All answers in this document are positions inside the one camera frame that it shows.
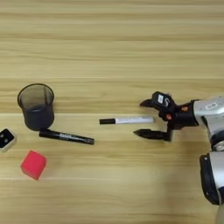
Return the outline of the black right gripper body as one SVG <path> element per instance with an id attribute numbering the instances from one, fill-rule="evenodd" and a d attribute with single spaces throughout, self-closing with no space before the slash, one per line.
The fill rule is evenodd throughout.
<path id="1" fill-rule="evenodd" d="M 174 130 L 182 130 L 184 127 L 198 126 L 194 115 L 194 101 L 178 105 L 174 101 L 170 102 L 166 108 L 162 108 L 158 115 L 167 122 L 167 131 L 163 133 L 163 139 L 170 142 Z"/>

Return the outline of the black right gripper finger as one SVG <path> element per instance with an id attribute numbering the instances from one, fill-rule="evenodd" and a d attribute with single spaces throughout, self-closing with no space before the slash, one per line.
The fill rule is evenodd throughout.
<path id="1" fill-rule="evenodd" d="M 163 131 L 151 130 L 151 129 L 138 129 L 134 133 L 140 137 L 153 139 L 153 140 L 165 140 L 166 133 Z"/>
<path id="2" fill-rule="evenodd" d="M 140 103 L 141 107 L 158 109 L 158 105 L 153 99 L 146 99 Z"/>

